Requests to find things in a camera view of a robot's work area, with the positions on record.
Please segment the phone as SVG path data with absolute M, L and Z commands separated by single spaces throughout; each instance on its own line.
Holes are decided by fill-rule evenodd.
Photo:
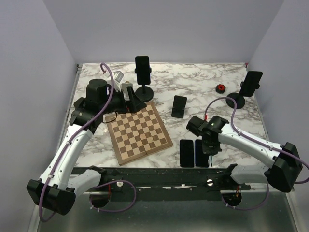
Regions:
M 127 83 L 122 83 L 121 84 L 121 89 L 122 89 L 122 92 L 123 92 L 123 95 L 124 95 L 124 99 L 126 101 L 129 101 L 130 100 L 130 97 L 129 97 L 129 93 L 128 93 L 128 87 L 133 87 L 133 84 L 130 83 L 130 82 L 127 82 Z
M 192 140 L 180 140 L 180 166 L 182 168 L 194 167 L 194 144 Z
M 202 140 L 195 140 L 195 166 L 196 167 L 209 167 L 209 156 L 203 153 Z
M 139 85 L 149 85 L 150 79 L 150 61 L 148 56 L 136 56 L 135 57 L 135 74 L 137 75 L 137 83 Z

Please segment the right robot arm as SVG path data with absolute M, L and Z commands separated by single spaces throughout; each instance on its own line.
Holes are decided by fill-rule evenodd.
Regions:
M 292 143 L 280 145 L 266 141 L 237 129 L 219 116 L 209 121 L 194 116 L 186 128 L 202 138 L 202 151 L 207 155 L 218 154 L 222 151 L 221 144 L 225 144 L 260 161 L 258 165 L 230 165 L 228 174 L 222 177 L 227 189 L 245 183 L 264 183 L 281 192 L 290 192 L 302 171 L 298 150 Z

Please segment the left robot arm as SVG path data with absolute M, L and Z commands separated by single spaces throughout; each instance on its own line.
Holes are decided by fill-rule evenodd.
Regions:
M 124 83 L 116 91 L 113 83 L 92 79 L 86 87 L 86 97 L 78 99 L 74 107 L 67 133 L 53 160 L 38 180 L 31 179 L 27 184 L 42 221 L 45 221 L 43 209 L 66 215 L 79 195 L 92 188 L 97 191 L 106 188 L 106 170 L 93 166 L 71 179 L 74 165 L 105 114 L 137 113 L 146 103 L 136 96 L 131 83 Z

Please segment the black tall round-base stand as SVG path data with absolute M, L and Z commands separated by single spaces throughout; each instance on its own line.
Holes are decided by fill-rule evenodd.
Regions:
M 148 85 L 140 85 L 140 87 L 136 89 L 135 93 L 143 102 L 150 101 L 154 96 L 153 90 Z

